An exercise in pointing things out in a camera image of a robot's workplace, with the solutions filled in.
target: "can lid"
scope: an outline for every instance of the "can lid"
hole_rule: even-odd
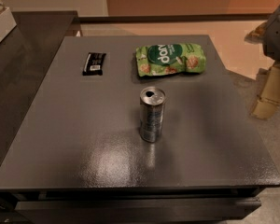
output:
[[[150,86],[144,88],[141,93],[140,97],[142,101],[148,105],[160,105],[165,102],[165,92],[159,88]]]

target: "small black package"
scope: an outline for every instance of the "small black package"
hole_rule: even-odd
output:
[[[103,74],[104,58],[105,53],[89,52],[83,69],[83,76],[101,76]]]

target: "can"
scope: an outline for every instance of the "can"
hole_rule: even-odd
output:
[[[165,100],[165,92],[156,87],[146,87],[140,93],[140,135],[150,143],[161,136]]]

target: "green snack package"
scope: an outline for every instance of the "green snack package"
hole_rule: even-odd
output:
[[[192,43],[144,46],[136,49],[136,59],[140,77],[202,73],[206,64],[202,47]]]

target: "silver can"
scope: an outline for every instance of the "silver can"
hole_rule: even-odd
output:
[[[150,143],[161,135],[165,100],[165,92],[156,87],[144,88],[140,93],[140,135]]]

